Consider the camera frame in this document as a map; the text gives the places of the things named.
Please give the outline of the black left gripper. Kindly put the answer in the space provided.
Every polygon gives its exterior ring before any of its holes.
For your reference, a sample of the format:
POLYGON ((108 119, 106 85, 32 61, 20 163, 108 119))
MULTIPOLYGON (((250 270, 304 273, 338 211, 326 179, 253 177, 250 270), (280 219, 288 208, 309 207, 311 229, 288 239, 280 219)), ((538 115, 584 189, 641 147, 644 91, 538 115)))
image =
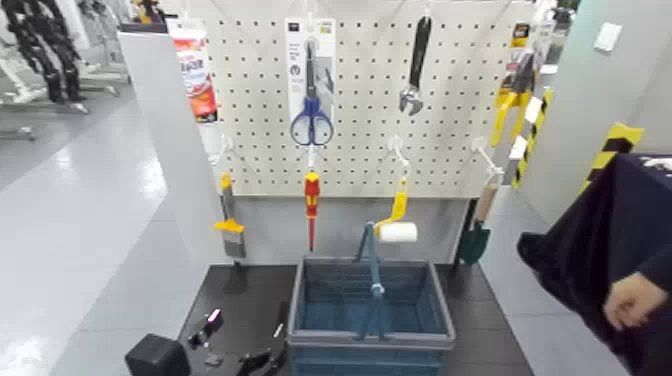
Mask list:
MULTIPOLYGON (((214 309, 199 322, 195 333, 190 335, 187 343, 191 348, 207 347, 211 337, 223 326, 220 309, 214 309)), ((205 359, 199 362, 200 375, 205 376, 251 376, 262 371, 263 376, 277 375, 285 366, 288 359, 288 341, 285 322, 279 323, 273 333, 274 339, 282 339, 282 346, 278 351, 272 348, 242 357, 232 354, 208 353, 205 359)))

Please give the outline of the person's bare hand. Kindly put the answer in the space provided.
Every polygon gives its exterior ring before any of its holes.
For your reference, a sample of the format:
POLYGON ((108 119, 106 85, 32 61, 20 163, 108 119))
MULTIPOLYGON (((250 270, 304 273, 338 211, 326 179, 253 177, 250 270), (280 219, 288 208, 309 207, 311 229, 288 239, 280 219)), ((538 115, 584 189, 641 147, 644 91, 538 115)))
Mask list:
POLYGON ((668 296, 666 291, 636 272, 610 286, 603 312, 616 330, 640 327, 668 296))

